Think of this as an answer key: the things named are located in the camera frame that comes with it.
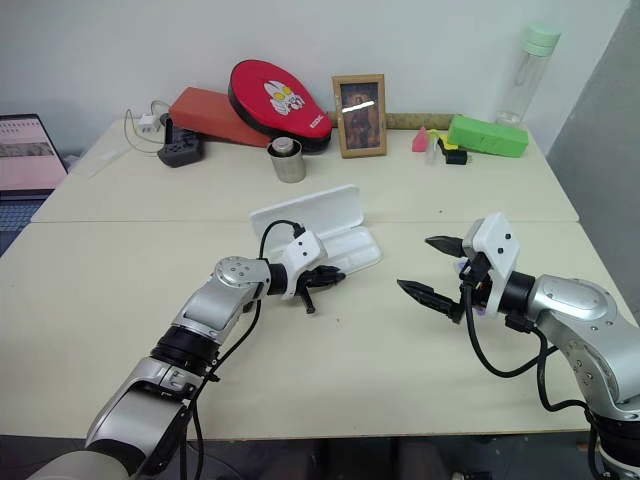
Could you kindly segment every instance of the laptop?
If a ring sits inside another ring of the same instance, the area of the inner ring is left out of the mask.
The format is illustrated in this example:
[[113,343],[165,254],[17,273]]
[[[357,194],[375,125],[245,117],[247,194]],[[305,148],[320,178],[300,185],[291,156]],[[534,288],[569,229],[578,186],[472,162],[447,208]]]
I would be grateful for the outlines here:
[[66,175],[38,115],[0,115],[0,255]]

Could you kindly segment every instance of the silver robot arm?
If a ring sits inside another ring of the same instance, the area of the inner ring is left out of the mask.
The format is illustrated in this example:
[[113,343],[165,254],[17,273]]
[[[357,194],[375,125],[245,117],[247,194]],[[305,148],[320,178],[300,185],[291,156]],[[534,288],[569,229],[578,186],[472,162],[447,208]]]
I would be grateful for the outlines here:
[[[596,284],[542,275],[537,279],[515,271],[519,244],[506,218],[492,214],[474,223],[464,239],[437,236],[426,240],[443,253],[468,259],[460,273],[460,302],[418,282],[398,280],[400,287],[424,306],[444,313],[455,323],[466,314],[469,335],[480,361],[492,373],[509,378],[538,367],[538,389],[545,408],[557,411],[583,406],[607,469],[596,478],[640,479],[640,329],[620,315],[611,295]],[[541,355],[510,371],[498,371],[477,343],[471,307],[505,314],[505,324],[541,339]],[[553,343],[573,368],[585,402],[552,406],[544,389],[544,364]]]
[[326,258],[324,247],[312,232],[300,229],[303,233],[285,247],[282,263],[220,260],[102,408],[85,450],[63,455],[29,478],[124,480],[164,470],[186,433],[192,403],[211,378],[218,349],[243,311],[265,295],[308,299],[308,286],[344,278],[337,268],[318,266]]

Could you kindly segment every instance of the green block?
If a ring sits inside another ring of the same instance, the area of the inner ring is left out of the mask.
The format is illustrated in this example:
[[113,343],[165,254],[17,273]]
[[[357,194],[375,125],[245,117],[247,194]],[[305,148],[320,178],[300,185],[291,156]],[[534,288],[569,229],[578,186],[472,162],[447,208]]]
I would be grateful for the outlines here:
[[529,144],[524,130],[456,115],[449,126],[449,143],[477,152],[520,157]]

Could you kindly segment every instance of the yellow object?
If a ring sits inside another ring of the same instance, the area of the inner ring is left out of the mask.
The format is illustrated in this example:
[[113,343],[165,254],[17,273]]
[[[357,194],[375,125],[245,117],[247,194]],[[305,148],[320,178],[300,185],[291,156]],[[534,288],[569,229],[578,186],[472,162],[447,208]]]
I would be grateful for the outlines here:
[[440,137],[440,140],[442,140],[442,144],[444,145],[445,150],[457,150],[459,148],[458,145],[449,143],[448,133],[438,133],[438,137]]

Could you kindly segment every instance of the floor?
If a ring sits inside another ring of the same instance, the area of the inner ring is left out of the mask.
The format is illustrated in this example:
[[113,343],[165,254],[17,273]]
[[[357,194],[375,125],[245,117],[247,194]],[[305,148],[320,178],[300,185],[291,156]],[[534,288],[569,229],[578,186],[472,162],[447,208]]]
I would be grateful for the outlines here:
[[[207,442],[202,480],[445,480],[451,472],[490,472],[494,480],[588,479],[578,449],[586,433],[501,437],[406,437]],[[0,435],[0,479],[23,480],[81,440]],[[440,459],[430,455],[439,452]],[[189,472],[196,465],[188,451]],[[176,459],[158,479],[178,478]]]

